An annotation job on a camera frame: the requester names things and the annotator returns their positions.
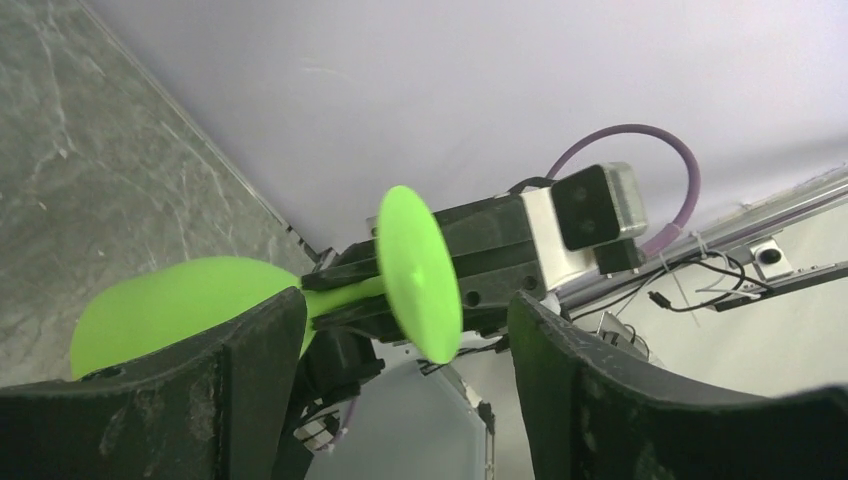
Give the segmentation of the green plastic goblet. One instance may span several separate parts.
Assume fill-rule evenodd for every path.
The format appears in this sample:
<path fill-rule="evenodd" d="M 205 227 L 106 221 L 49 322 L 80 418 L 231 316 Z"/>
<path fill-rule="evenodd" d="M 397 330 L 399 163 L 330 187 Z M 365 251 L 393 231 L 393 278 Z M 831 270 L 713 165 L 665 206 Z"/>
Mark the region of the green plastic goblet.
<path fill-rule="evenodd" d="M 319 291 L 303 277 L 250 257 L 187 260 L 125 279 L 85 307 L 70 346 L 73 379 L 134 360 L 221 325 L 295 288 L 307 312 L 298 321 L 308 348 L 312 320 L 366 298 L 384 297 L 401 332 L 430 362 L 457 355 L 463 331 L 458 279 L 446 241 L 424 200 L 403 185 L 382 198 L 376 275 Z"/>

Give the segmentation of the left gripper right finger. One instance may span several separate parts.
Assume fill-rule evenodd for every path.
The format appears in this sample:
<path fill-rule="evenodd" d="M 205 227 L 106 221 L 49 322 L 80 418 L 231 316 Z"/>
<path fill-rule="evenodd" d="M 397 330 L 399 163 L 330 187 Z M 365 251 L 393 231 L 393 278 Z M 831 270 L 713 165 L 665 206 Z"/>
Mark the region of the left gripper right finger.
<path fill-rule="evenodd" d="M 538 479 L 843 479 L 847 390 L 766 398 L 695 381 L 573 327 L 525 293 L 508 313 Z"/>

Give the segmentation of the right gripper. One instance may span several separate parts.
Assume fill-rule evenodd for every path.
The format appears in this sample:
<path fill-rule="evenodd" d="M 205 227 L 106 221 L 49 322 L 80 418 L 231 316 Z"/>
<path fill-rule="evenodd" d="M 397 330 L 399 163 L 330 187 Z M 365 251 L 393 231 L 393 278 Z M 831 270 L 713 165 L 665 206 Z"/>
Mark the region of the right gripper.
<path fill-rule="evenodd" d="M 597 267 L 591 250 L 565 247 L 548 188 L 487 198 L 438 211 L 434 217 L 452 257 L 466 332 L 500 333 L 506 329 L 506 311 L 516 293 L 543 301 Z M 300 285 L 327 291 L 378 276 L 375 242 L 364 241 L 304 275 Z M 314 317 L 312 326 L 382 343 L 405 340 L 386 298 L 357 300 Z"/>

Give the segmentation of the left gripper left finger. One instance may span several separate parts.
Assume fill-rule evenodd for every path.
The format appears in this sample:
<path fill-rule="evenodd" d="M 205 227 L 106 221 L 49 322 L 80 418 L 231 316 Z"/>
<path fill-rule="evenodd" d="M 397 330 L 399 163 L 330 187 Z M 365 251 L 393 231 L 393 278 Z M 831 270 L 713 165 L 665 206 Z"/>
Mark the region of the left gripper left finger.
<path fill-rule="evenodd" d="M 302 479 L 288 410 L 306 322 L 286 289 L 78 381 L 1 391 L 5 479 Z"/>

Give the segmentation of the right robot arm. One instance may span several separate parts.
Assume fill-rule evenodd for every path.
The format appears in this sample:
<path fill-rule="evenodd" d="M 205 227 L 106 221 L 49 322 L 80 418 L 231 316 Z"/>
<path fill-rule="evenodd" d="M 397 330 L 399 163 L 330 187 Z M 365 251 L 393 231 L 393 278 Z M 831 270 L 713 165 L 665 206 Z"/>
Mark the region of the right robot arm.
<path fill-rule="evenodd" d="M 437 213 L 408 188 L 389 192 L 376 237 L 306 278 L 319 326 L 304 337 L 273 477 L 302 478 L 312 454 L 297 430 L 384 369 L 374 341 L 454 351 L 466 331 L 503 328 L 516 292 L 541 299 L 591 270 L 593 253 L 567 246 L 564 211 L 550 187 Z"/>

